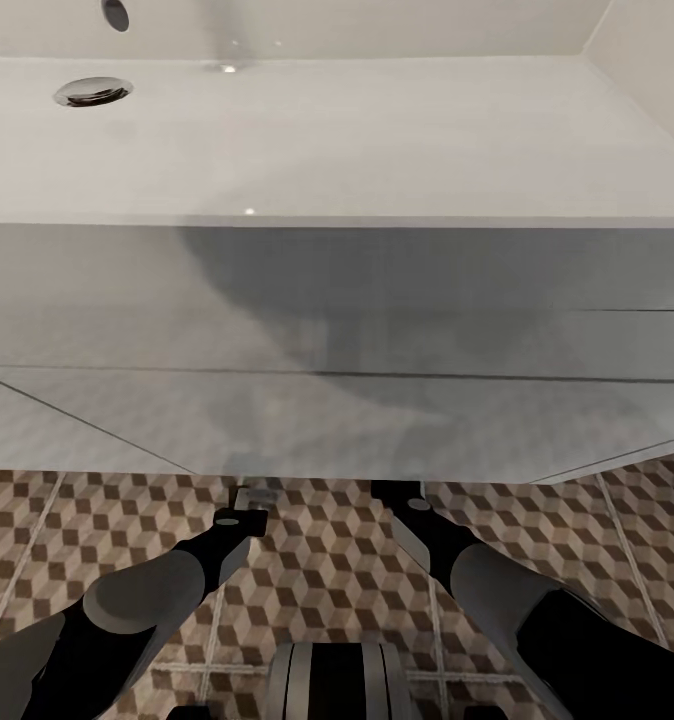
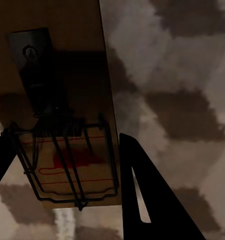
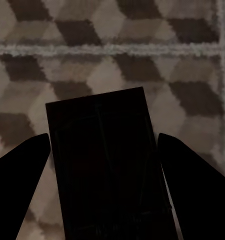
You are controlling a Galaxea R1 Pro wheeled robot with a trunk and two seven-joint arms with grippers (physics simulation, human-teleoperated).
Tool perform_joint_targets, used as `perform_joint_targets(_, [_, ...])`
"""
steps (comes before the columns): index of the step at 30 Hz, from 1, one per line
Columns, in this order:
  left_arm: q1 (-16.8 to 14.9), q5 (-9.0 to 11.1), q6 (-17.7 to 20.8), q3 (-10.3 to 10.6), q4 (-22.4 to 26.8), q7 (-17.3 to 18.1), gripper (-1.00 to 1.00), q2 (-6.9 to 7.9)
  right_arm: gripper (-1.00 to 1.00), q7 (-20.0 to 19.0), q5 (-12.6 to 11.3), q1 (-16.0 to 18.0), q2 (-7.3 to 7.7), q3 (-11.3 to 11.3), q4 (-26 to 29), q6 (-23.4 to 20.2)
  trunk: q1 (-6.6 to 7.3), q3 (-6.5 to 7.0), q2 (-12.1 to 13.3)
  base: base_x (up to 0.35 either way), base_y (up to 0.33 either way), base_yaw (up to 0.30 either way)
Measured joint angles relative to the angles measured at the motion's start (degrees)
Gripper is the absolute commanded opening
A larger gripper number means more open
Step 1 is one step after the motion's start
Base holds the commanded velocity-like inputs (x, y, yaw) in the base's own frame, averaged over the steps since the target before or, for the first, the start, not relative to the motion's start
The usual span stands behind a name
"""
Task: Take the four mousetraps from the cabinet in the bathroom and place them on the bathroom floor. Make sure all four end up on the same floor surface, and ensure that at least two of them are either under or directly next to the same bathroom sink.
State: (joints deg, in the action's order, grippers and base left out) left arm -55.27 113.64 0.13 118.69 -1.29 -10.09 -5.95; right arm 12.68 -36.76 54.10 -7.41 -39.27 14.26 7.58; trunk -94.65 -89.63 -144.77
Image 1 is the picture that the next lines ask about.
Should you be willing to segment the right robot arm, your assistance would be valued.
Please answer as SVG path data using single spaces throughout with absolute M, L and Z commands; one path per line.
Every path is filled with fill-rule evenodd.
M 556 720 L 674 720 L 674 652 L 576 588 L 437 514 L 421 481 L 371 480 L 399 546 L 437 579 Z

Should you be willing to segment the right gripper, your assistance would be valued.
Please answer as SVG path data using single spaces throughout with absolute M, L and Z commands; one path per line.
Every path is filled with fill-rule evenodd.
M 387 499 L 391 502 L 393 492 L 399 488 L 407 488 L 421 493 L 421 481 L 371 480 L 371 496 L 374 499 Z

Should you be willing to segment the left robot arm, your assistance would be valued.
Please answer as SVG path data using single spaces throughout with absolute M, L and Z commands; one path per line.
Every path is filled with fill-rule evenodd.
M 213 527 L 151 561 L 100 575 L 70 608 L 0 640 L 0 720 L 99 720 L 266 534 L 275 491 L 239 488 Z

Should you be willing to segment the robot trunk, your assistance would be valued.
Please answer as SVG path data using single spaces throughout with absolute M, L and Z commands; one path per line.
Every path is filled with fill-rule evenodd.
M 413 720 L 395 643 L 280 643 L 261 720 Z

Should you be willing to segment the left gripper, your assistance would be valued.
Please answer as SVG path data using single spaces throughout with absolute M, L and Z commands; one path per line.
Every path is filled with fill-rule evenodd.
M 227 516 L 240 516 L 243 517 L 249 525 L 250 537 L 263 537 L 266 534 L 268 512 L 266 510 L 255 510 L 249 511 L 235 510 L 234 508 L 221 508 L 215 515 L 216 520 L 220 520 L 222 517 Z

